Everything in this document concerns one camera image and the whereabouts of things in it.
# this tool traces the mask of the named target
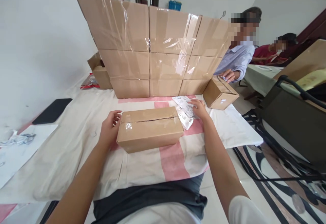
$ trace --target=table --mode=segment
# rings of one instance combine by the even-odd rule
[[[282,67],[249,64],[244,76],[244,81],[265,97],[276,83],[273,77],[282,69]],[[295,96],[300,94],[300,92],[290,84],[282,83],[281,87]]]
[[[56,131],[33,157],[0,189],[0,204],[60,200],[96,145],[101,123],[111,110],[141,110],[176,106],[171,97],[117,99],[113,90],[92,88],[69,95],[73,100],[57,120]],[[190,98],[203,99],[202,95]],[[259,145],[262,137],[233,105],[207,108],[225,148]],[[104,166],[94,200],[115,190],[194,177],[208,169],[202,121],[175,145],[127,154],[117,144]]]

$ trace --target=light blue shirt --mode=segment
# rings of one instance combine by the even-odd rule
[[[228,49],[214,75],[221,74],[222,72],[231,69],[232,71],[240,72],[239,78],[233,82],[242,80],[245,76],[247,66],[252,60],[254,52],[255,47],[251,45],[235,46],[232,49]]]

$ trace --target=patterned rug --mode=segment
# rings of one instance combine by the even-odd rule
[[[309,177],[306,176],[309,175],[309,169],[292,164],[291,161],[281,160],[270,147],[270,141],[263,134],[267,132],[259,125],[253,110],[243,117],[264,138],[264,143],[258,147],[243,146],[233,150],[280,222],[326,223],[325,181],[314,181],[313,178],[308,180]],[[293,177],[300,176],[305,180],[261,181],[279,178],[292,180]]]

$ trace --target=red package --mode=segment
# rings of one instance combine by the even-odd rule
[[[98,84],[97,80],[95,79],[95,76],[93,75],[93,73],[89,73],[89,76],[81,84],[80,89],[85,90],[85,89],[89,89],[92,87],[99,88],[99,84]]]

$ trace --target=blue container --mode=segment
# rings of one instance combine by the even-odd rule
[[[169,9],[180,11],[181,10],[181,2],[177,1],[169,1]]]

